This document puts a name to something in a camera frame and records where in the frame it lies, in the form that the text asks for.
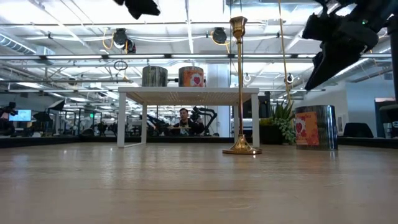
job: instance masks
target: monitor screen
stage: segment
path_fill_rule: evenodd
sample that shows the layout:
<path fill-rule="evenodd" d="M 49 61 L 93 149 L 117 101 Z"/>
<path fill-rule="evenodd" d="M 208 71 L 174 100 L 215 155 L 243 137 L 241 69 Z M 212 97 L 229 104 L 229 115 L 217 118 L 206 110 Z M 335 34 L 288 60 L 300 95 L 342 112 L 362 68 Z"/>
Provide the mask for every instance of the monitor screen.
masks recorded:
<path fill-rule="evenodd" d="M 32 110 L 18 110 L 18 114 L 13 116 L 9 115 L 9 121 L 31 121 Z"/>

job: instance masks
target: candlestick base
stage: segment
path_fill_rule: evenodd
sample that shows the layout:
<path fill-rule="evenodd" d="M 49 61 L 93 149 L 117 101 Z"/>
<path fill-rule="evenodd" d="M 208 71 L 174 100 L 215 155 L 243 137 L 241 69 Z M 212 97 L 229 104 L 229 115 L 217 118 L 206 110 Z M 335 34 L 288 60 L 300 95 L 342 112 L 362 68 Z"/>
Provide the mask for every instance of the candlestick base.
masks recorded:
<path fill-rule="evenodd" d="M 262 151 L 261 149 L 255 149 L 251 147 L 249 143 L 246 141 L 244 134 L 240 134 L 234 146 L 232 146 L 228 150 L 223 150 L 223 153 L 256 155 L 256 154 L 261 154 Z"/>

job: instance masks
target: white table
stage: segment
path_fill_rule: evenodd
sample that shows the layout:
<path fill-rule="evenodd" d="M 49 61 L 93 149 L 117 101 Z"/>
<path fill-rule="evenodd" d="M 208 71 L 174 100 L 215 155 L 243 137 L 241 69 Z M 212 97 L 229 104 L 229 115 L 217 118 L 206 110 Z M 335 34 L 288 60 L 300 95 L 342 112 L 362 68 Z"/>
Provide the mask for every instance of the white table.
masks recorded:
<path fill-rule="evenodd" d="M 253 147 L 260 147 L 258 88 L 243 88 L 243 102 L 251 99 Z M 198 87 L 119 87 L 118 147 L 124 144 L 126 124 L 126 97 L 142 104 L 141 143 L 147 142 L 148 105 L 203 105 L 234 106 L 238 111 L 238 88 L 198 88 Z M 239 118 L 234 117 L 235 141 L 239 134 Z"/>

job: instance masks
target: wood grain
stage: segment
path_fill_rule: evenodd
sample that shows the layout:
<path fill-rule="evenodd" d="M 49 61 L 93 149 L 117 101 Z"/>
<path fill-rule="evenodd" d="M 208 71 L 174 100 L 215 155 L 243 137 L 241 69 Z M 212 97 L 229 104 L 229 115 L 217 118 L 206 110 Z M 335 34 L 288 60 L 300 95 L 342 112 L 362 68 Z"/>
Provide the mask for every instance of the wood grain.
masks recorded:
<path fill-rule="evenodd" d="M 398 151 L 65 144 L 0 151 L 1 223 L 398 223 Z"/>

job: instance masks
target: green plant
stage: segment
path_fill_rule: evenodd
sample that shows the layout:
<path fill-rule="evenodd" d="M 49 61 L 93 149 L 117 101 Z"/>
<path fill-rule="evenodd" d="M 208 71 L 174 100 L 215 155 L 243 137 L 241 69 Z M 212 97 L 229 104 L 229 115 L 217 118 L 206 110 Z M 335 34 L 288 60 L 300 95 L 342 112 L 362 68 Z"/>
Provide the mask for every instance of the green plant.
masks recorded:
<path fill-rule="evenodd" d="M 280 131 L 282 131 L 282 135 L 289 144 L 295 143 L 296 135 L 294 133 L 292 123 L 289 120 L 283 118 L 274 118 L 274 124 L 278 125 Z"/>
<path fill-rule="evenodd" d="M 260 119 L 260 126 L 269 126 L 269 125 L 273 125 L 273 124 L 274 124 L 273 118 Z"/>
<path fill-rule="evenodd" d="M 284 106 L 283 103 L 279 104 L 277 101 L 275 108 L 271 110 L 272 117 L 282 118 L 290 121 L 294 118 L 294 115 L 292 114 L 292 107 L 293 103 L 291 105 L 286 104 L 286 106 Z"/>
<path fill-rule="evenodd" d="M 272 123 L 278 125 L 280 131 L 282 131 L 282 135 L 285 137 L 285 140 L 289 144 L 294 144 L 295 142 L 295 133 L 293 129 L 293 124 L 291 120 L 294 118 L 294 114 L 292 114 L 292 107 L 291 105 L 276 103 L 276 107 L 271 110 L 272 114 Z"/>

